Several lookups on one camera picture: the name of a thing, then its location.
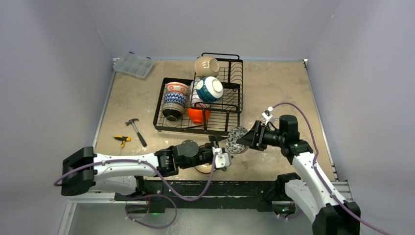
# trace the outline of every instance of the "black metal frame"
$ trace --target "black metal frame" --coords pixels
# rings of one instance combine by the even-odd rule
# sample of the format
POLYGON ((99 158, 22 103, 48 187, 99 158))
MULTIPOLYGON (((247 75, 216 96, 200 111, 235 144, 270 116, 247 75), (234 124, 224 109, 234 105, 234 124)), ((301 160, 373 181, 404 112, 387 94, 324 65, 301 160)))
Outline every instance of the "black metal frame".
MULTIPOLYGON (((216 58, 222 66, 223 63, 227 63, 226 67, 221 67, 220 73, 217 76, 224 87, 223 98, 210 104, 210 108, 192 107, 193 109, 202 110, 204 123, 201 125, 193 124, 187 114, 184 114, 179 121, 169 122, 161 111, 164 94, 167 91, 166 84, 169 82, 181 82, 190 86, 192 80, 164 78, 153 119, 153 125, 156 130, 225 136, 231 129, 240 125, 240 113, 242 112, 243 104, 243 61, 239 59, 239 55, 234 54, 203 53, 202 56, 208 54, 228 57, 216 58), (210 118, 208 119, 206 119, 206 111, 210 111, 210 118)), ((184 105, 186 110, 190 108, 191 98, 192 94, 188 96, 187 102, 184 105)))
MULTIPOLYGON (((147 194, 163 194, 170 197, 177 208, 186 209, 256 209, 259 212, 278 211, 281 205, 273 205, 273 201, 287 202, 284 207, 294 204, 285 195, 277 195, 276 181, 212 181, 204 197, 188 202, 180 199, 160 180, 145 180, 144 188, 147 194)), ((185 197, 195 197, 205 188, 207 181, 167 181, 179 194, 185 197)), ((116 193, 116 201, 134 201, 131 196, 125 197, 116 193)), ((166 208, 173 205, 165 198, 151 198, 149 213, 164 213, 166 208)))

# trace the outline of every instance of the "bowl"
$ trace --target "bowl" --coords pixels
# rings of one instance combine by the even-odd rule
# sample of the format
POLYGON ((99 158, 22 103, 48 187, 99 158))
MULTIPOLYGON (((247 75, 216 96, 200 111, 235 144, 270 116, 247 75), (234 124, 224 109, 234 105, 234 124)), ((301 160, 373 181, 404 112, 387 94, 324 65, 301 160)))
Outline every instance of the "bowl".
MULTIPOLYGON (((203 124, 203 110, 189 108, 187 110, 187 115, 189 116, 190 120, 192 120, 194 124, 196 125, 203 124)), ((205 115, 206 115, 206 120, 209 119, 210 111, 206 110, 205 115)))
POLYGON ((212 165, 209 163, 203 164, 203 165, 197 165, 194 167, 196 171, 203 173, 203 174, 209 174, 212 172, 212 165))
POLYGON ((169 82, 166 84, 167 92, 176 92, 186 95, 189 87, 181 82, 169 82))
POLYGON ((199 81, 200 81, 200 78, 199 78, 199 77, 196 77, 196 78, 195 78, 195 79, 194 79, 194 80, 190 83, 190 94, 192 94, 193 90, 196 90, 196 89, 193 89, 193 87, 195 87, 199 81))
POLYGON ((162 113, 169 121, 177 121, 183 117, 184 107, 176 103, 165 103, 162 113))
POLYGON ((213 56, 201 56, 196 59, 195 72, 197 77, 216 77, 219 70, 219 62, 213 56))
POLYGON ((197 102, 204 102, 203 100, 200 99, 200 97, 197 94, 196 90, 193 92, 193 94, 190 96, 190 98, 191 98, 190 105, 192 107, 210 108, 210 104, 206 104, 206 103, 196 104, 197 102))
POLYGON ((220 100, 223 96, 222 83, 216 77, 205 77, 196 85, 199 98, 207 103, 220 100))
POLYGON ((186 103, 186 100, 187 100, 186 95, 182 93, 170 92, 164 95, 164 101, 166 103, 176 103, 176 104, 184 106, 184 104, 186 103))

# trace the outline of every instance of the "dish rack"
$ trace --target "dish rack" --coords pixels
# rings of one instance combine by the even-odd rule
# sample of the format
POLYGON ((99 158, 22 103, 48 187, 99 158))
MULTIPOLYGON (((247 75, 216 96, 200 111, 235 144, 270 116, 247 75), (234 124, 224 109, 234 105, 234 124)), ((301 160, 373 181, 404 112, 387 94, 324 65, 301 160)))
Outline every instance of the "dish rack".
POLYGON ((240 114, 243 108, 243 61, 240 60, 239 55, 235 54, 203 53, 202 56, 204 55, 212 55, 218 60, 220 70, 216 78, 222 83, 224 93, 220 100, 210 103, 209 108, 192 108, 202 110, 204 117, 206 117, 206 111, 209 110, 210 118, 205 119, 201 125, 196 125, 190 120, 187 115, 187 110, 190 108, 192 94, 187 94, 187 101, 184 105, 185 114, 182 119, 176 122, 168 121, 162 113, 164 95, 167 93, 166 84, 169 82, 181 82, 188 85, 190 89, 190 84, 196 79, 196 74, 193 80, 164 78, 153 120, 153 125, 156 130, 206 135, 227 135, 231 129, 239 126, 240 114))

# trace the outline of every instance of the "beige table surface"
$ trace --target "beige table surface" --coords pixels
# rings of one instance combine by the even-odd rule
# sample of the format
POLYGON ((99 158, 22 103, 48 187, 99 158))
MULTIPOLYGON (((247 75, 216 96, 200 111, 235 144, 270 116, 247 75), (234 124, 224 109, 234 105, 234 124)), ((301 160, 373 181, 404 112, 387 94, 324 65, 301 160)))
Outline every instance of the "beige table surface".
MULTIPOLYGON (((108 100, 107 109, 95 147, 96 153, 119 155, 120 142, 115 135, 130 136, 121 155, 139 155, 154 152, 191 139, 198 144, 208 142, 207 135, 180 132, 159 132, 153 126, 162 80, 165 77, 193 79, 193 61, 156 61, 146 80, 116 74, 108 100), (138 130, 147 141, 143 148, 132 126, 125 122, 138 118, 138 130)), ((248 130, 262 111, 279 102, 292 102, 299 106, 310 120, 320 154, 318 162, 330 180, 334 180, 331 163, 324 142, 320 122, 314 106, 307 74, 300 62, 244 62, 244 94, 241 125, 248 130)), ((301 114, 291 106, 282 105, 273 111, 275 117, 292 114, 299 120, 300 137, 312 146, 311 136, 301 114)), ((277 175, 294 172, 279 148, 269 146, 264 152, 248 150, 235 155, 227 172, 216 171, 214 180, 275 180, 277 175)), ((179 171, 179 175, 168 177, 176 180, 205 180, 193 168, 179 171)))

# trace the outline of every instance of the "hammer handle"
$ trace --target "hammer handle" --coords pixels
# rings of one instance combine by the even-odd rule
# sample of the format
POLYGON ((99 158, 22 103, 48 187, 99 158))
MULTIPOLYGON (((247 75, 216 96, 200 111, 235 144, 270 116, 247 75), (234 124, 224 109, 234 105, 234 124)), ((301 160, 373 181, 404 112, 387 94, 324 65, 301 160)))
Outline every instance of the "hammer handle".
POLYGON ((147 146, 147 143, 145 142, 144 138, 142 137, 142 135, 138 131, 137 131, 137 136, 140 139, 140 142, 143 145, 143 147, 146 147, 147 146))

